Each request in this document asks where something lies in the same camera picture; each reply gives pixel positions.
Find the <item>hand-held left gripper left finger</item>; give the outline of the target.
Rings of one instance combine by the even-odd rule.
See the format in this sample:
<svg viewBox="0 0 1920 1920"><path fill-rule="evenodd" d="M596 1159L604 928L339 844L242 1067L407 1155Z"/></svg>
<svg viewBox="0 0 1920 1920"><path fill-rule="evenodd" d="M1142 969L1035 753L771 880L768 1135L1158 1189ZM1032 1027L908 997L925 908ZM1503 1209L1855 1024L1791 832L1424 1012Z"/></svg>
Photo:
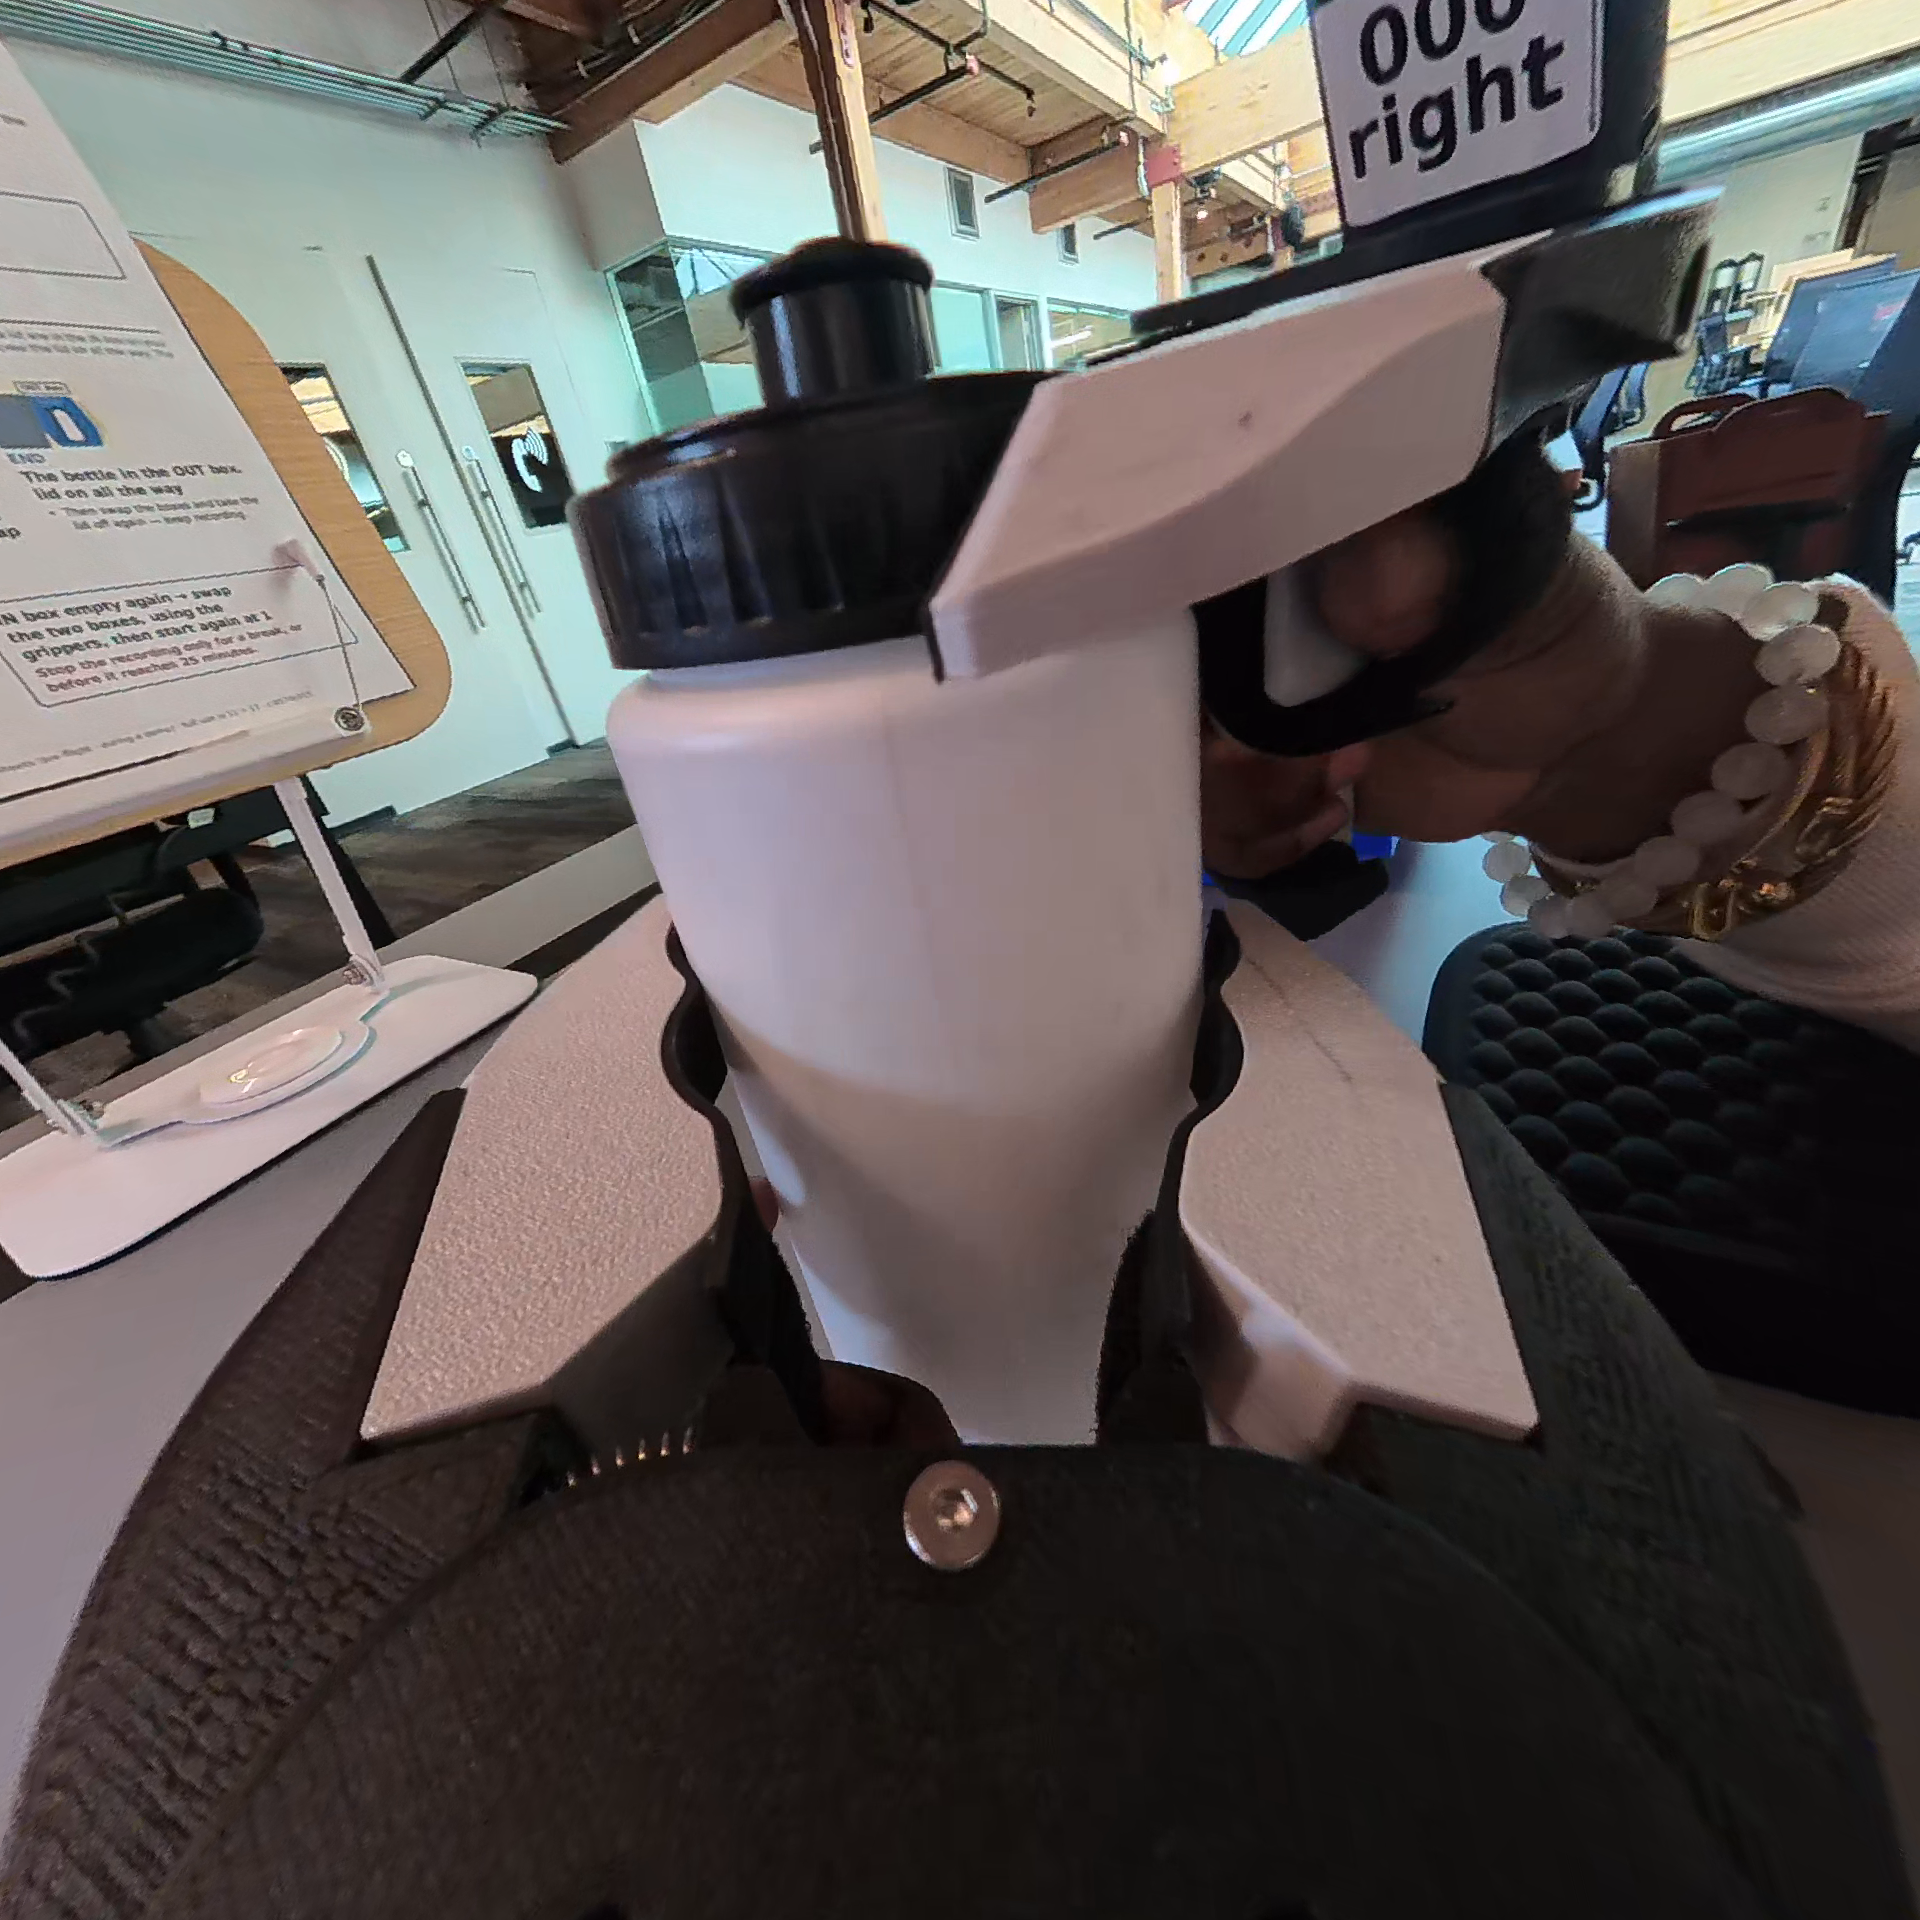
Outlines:
<svg viewBox="0 0 1920 1920"><path fill-rule="evenodd" d="M360 1421L374 1446L554 1411L592 1456L680 1432L728 1360L728 1124L678 1087L663 897L559 974L463 1081Z"/></svg>

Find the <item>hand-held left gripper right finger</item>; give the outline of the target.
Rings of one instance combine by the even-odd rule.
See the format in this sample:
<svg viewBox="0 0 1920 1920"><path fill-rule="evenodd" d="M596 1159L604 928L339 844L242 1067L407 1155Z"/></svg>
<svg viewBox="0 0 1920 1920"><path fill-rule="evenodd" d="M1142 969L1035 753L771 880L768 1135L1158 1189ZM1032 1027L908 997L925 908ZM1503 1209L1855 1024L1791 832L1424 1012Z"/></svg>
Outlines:
<svg viewBox="0 0 1920 1920"><path fill-rule="evenodd" d="M1232 1091L1183 1151L1191 1367L1229 1444L1308 1461L1357 1408L1507 1443L1539 1411L1439 1081L1343 971L1229 903Z"/></svg>

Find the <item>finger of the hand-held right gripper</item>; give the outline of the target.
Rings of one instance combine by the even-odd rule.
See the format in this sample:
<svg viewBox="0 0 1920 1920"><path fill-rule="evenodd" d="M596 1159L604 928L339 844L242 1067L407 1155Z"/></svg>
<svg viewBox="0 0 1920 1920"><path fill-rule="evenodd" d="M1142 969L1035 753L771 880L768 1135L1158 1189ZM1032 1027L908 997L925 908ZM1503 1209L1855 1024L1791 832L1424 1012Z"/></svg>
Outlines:
<svg viewBox="0 0 1920 1920"><path fill-rule="evenodd" d="M972 681L1124 638L1460 481L1503 300L1418 267L1038 387L927 603Z"/></svg>

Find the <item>white plastic bottle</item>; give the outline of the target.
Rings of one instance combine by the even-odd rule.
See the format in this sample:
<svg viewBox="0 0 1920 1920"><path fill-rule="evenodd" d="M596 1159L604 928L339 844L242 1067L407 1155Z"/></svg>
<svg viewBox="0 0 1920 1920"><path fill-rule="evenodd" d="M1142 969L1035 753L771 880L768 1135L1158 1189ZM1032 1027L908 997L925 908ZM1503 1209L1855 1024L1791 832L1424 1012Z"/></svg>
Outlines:
<svg viewBox="0 0 1920 1920"><path fill-rule="evenodd" d="M659 669L608 744L835 1358L1083 1444L1191 1111L1191 622L938 678L920 639Z"/></svg>

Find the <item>black bottle lid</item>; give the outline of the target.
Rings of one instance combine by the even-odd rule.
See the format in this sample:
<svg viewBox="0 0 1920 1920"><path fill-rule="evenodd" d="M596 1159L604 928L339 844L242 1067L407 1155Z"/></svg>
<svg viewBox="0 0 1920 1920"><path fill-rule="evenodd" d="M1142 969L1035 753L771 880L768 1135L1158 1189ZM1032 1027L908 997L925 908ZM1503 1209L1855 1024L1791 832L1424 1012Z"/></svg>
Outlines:
<svg viewBox="0 0 1920 1920"><path fill-rule="evenodd" d="M619 451L567 520L615 668L930 635L927 603L1048 371L934 368L930 264L828 236L735 279L754 412Z"/></svg>

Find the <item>person's right forearm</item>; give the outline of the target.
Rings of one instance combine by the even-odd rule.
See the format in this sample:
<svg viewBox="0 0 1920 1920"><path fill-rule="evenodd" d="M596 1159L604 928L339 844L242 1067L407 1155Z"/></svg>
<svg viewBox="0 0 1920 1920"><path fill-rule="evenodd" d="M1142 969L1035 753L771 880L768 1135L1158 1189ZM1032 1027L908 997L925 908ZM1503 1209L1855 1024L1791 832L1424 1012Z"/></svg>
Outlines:
<svg viewBox="0 0 1920 1920"><path fill-rule="evenodd" d="M1886 806L1843 873L1810 903L1750 923L1699 963L1742 991L1917 1052L1917 685L1899 622L1866 587L1831 579L1844 638L1893 695L1896 751Z"/></svg>

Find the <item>person's left hand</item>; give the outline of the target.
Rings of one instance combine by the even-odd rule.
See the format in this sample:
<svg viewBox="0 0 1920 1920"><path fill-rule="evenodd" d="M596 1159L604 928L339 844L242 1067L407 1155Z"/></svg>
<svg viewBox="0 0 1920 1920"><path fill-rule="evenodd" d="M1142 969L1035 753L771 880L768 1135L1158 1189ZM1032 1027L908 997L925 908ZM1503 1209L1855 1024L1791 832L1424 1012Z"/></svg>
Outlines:
<svg viewBox="0 0 1920 1920"><path fill-rule="evenodd" d="M839 1449L917 1449L947 1454L960 1446L943 1404L924 1383L872 1367L822 1360L822 1439Z"/></svg>

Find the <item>brown leather bag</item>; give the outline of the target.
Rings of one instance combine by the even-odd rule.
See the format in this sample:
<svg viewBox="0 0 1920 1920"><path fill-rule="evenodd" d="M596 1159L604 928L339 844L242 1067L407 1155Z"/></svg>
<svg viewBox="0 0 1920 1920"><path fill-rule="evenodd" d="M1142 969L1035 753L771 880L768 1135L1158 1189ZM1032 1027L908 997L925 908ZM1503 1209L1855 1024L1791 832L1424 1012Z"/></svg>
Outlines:
<svg viewBox="0 0 1920 1920"><path fill-rule="evenodd" d="M1644 589L1735 564L1787 581L1843 571L1886 424L1837 388L1676 405L1608 453L1605 548Z"/></svg>

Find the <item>white board stand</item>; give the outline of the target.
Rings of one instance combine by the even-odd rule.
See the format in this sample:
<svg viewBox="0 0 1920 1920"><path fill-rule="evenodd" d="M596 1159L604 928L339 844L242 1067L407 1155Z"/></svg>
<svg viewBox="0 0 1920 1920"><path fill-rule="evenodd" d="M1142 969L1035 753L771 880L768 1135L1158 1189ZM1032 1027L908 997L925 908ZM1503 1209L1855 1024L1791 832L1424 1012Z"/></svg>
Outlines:
<svg viewBox="0 0 1920 1920"><path fill-rule="evenodd" d="M360 903L306 795L304 780L279 780L271 791L343 932L347 952L343 1011L301 1027L276 1027L239 1065L198 1078L186 1095L154 1095L149 1109L119 1119L110 1109L87 1099L51 1093L13 1049L3 1044L6 1078L60 1133L84 1145L115 1147L179 1124L200 1127L250 1118L343 1072L370 1047L373 1017L386 1004L390 983L378 960Z"/></svg>

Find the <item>instruction sheet on stand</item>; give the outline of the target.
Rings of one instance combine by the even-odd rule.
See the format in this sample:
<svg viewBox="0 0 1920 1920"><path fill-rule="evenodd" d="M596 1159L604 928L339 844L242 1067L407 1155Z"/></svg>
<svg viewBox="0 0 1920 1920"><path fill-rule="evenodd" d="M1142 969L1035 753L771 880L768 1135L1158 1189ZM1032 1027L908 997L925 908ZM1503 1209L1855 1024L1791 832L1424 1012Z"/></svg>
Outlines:
<svg viewBox="0 0 1920 1920"><path fill-rule="evenodd" d="M428 732L447 649L271 352L3 85L3 857Z"/></svg>

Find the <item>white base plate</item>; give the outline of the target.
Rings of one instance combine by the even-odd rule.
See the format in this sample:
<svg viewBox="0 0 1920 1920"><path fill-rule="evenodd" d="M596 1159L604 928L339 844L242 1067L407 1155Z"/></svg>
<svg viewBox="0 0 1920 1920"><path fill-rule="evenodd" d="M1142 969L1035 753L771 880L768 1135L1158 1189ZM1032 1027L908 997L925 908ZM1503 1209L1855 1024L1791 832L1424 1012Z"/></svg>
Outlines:
<svg viewBox="0 0 1920 1920"><path fill-rule="evenodd" d="M77 1135L4 1155L3 1243L61 1280L151 1241L512 1017L533 975L415 955L110 1099Z"/></svg>

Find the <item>wooden door frame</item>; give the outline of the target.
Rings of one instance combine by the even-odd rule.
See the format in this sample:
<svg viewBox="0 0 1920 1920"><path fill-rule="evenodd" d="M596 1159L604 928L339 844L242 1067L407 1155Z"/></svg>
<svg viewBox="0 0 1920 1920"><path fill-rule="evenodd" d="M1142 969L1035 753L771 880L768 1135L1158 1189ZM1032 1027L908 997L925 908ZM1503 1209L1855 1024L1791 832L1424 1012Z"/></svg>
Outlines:
<svg viewBox="0 0 1920 1920"><path fill-rule="evenodd" d="M782 1L782 14L800 48L836 230L854 243L884 243L854 4Z"/></svg>

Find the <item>black wall sign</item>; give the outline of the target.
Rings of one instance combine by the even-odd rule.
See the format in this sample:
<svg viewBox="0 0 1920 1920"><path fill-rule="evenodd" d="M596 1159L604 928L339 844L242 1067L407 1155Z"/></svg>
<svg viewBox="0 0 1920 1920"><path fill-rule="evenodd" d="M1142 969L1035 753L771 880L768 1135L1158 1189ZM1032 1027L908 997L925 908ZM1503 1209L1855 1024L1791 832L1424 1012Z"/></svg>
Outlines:
<svg viewBox="0 0 1920 1920"><path fill-rule="evenodd" d="M573 485L536 372L518 360L471 356L462 372L518 520L527 531L559 527Z"/></svg>

